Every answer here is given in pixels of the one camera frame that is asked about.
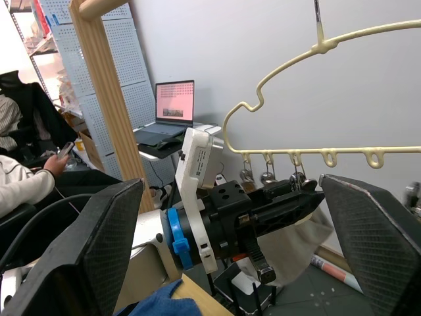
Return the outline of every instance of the white sleeve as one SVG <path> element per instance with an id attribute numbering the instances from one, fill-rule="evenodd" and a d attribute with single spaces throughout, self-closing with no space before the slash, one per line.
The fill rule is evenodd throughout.
<path id="1" fill-rule="evenodd" d="M 38 203 L 53 191 L 54 183 L 49 171 L 40 170 L 31 178 L 0 186 L 0 217 L 22 203 Z"/>

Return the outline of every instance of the white bracket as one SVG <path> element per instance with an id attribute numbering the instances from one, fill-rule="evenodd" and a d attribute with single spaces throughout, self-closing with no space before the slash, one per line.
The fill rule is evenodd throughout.
<path id="1" fill-rule="evenodd" d="M 200 214 L 205 207 L 203 203 L 198 203 L 196 191 L 213 187 L 222 148 L 222 140 L 213 138 L 207 132 L 188 128 L 176 172 L 178 189 L 206 273 L 217 271 L 218 266 Z"/>

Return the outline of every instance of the white pegboard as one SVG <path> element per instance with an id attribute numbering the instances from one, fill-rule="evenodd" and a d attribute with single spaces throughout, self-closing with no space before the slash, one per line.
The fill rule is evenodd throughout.
<path id="1" fill-rule="evenodd" d="M 104 21 L 104 27 L 120 85 L 146 81 L 147 70 L 133 19 Z M 73 24 L 52 26 L 51 30 L 76 97 L 94 94 L 95 90 Z"/>
<path id="2" fill-rule="evenodd" d="M 101 160 L 104 166 L 104 170 L 108 175 L 113 176 L 114 178 L 117 178 L 119 180 L 122 180 L 122 175 L 120 172 L 120 168 L 118 167 L 115 154 L 103 157 Z M 143 158 L 142 163 L 143 163 L 143 168 L 145 169 L 145 172 L 147 175 L 149 186 L 161 187 L 162 183 L 164 185 L 172 183 L 174 179 L 174 167 L 172 166 L 170 157 L 167 157 L 166 159 L 155 161 L 155 162 L 150 162 L 149 160 L 146 160 Z M 159 178 L 162 179 L 162 183 L 161 183 L 161 180 L 159 180 L 158 176 L 156 176 L 155 172 L 153 171 L 151 164 L 153 165 L 153 168 L 155 169 Z"/>
<path id="3" fill-rule="evenodd" d="M 132 128 L 155 121 L 155 96 L 149 80 L 122 88 Z"/>
<path id="4" fill-rule="evenodd" d="M 132 123 L 137 128 L 155 120 L 155 98 L 149 81 L 122 87 L 124 101 Z M 79 99 L 87 129 L 100 157 L 114 152 L 101 108 L 95 94 Z"/>
<path id="5" fill-rule="evenodd" d="M 103 163 L 105 173 L 116 179 L 123 180 L 115 153 L 102 157 L 101 162 Z"/>
<path id="6" fill-rule="evenodd" d="M 174 179 L 174 167 L 172 166 L 171 157 L 167 157 L 165 159 L 159 161 L 149 161 L 145 158 L 142 158 L 143 168 L 145 169 L 148 183 L 150 186 L 158 186 L 161 187 L 161 181 L 159 178 L 162 179 L 164 185 L 171 184 Z"/>
<path id="7" fill-rule="evenodd" d="M 68 10 L 70 0 L 40 0 L 45 18 L 50 26 L 72 23 L 72 18 Z M 119 18 L 131 18 L 129 4 L 126 3 L 121 7 L 103 15 L 103 20 L 115 20 Z"/>
<path id="8" fill-rule="evenodd" d="M 80 97 L 78 100 L 87 129 L 97 147 L 99 156 L 104 157 L 110 153 L 114 153 L 97 96 L 93 94 L 87 97 Z"/>

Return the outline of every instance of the wooden post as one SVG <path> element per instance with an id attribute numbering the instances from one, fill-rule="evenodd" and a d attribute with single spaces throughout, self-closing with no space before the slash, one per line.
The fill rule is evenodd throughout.
<path id="1" fill-rule="evenodd" d="M 84 0 L 72 0 L 69 6 L 70 15 L 123 179 L 145 179 L 145 191 L 140 212 L 147 212 L 154 209 L 152 197 L 127 114 L 104 25 L 101 16 L 92 18 L 89 22 L 81 17 L 79 7 L 83 2 Z"/>

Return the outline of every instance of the white wall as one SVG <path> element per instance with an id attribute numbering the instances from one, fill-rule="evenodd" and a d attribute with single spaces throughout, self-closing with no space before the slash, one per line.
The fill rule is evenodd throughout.
<path id="1" fill-rule="evenodd" d="M 312 0 L 133 0 L 138 33 L 153 82 L 194 79 L 195 120 L 222 124 L 239 101 L 257 104 L 257 83 L 316 42 Z M 320 0 L 326 37 L 421 18 L 419 0 Z M 245 109 L 228 125 L 238 149 L 421 145 L 421 29 L 339 44 L 281 73 L 263 89 L 264 107 Z M 224 173 L 239 180 L 240 155 L 224 152 Z M 339 155 L 327 167 L 304 155 L 307 175 L 331 173 L 367 181 L 401 198 L 421 180 L 421 154 L 389 154 L 371 169 L 363 154 Z M 293 173 L 276 157 L 279 179 Z M 255 176 L 263 157 L 253 156 Z M 337 240 L 328 246 L 339 249 Z"/>

